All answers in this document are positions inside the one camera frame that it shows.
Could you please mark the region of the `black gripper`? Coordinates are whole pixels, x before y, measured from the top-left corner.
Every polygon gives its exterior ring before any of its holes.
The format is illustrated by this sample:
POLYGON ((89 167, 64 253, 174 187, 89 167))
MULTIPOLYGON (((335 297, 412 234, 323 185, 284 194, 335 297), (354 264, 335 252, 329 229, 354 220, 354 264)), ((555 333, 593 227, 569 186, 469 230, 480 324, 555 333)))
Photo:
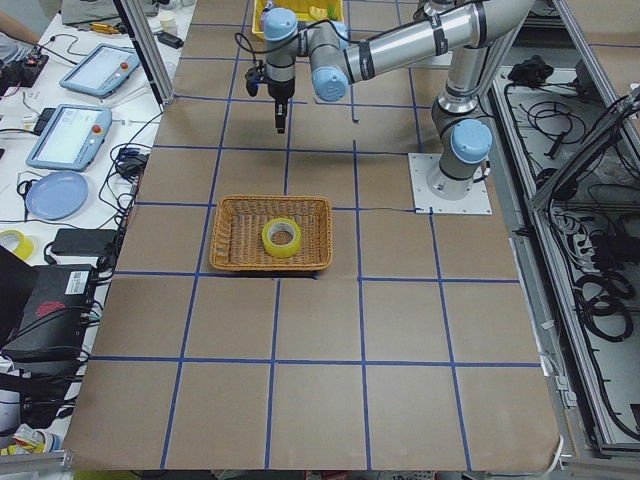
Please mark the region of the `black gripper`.
POLYGON ((276 132, 284 134, 287 128, 288 101, 295 93, 295 64, 279 66, 266 63, 264 81, 269 95, 274 99, 276 132))

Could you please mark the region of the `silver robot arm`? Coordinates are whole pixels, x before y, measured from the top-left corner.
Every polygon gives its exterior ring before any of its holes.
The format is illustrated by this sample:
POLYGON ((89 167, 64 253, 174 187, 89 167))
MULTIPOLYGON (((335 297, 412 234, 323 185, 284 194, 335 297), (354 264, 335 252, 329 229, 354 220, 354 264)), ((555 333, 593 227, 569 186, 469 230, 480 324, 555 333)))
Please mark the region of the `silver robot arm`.
POLYGON ((436 196, 461 200, 493 142, 476 112, 479 100, 531 7, 529 1, 426 1, 412 22, 359 41, 348 39, 339 21, 301 22, 290 9, 271 8, 263 16, 264 58, 247 71, 246 90, 254 96, 266 85, 276 130, 284 133, 299 57, 310 62, 316 96, 336 102, 353 84, 449 56, 446 83, 432 106, 443 152, 426 181, 436 196))

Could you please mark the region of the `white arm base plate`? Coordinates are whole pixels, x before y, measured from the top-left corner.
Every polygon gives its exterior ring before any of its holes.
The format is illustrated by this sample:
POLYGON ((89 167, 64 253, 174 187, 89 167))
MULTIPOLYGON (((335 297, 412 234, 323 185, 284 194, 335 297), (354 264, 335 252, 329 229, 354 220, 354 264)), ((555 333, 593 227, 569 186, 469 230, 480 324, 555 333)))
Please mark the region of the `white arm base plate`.
POLYGON ((408 155, 414 210, 419 214, 491 215, 484 172, 477 166, 472 178, 458 181, 440 169, 440 154, 408 155))

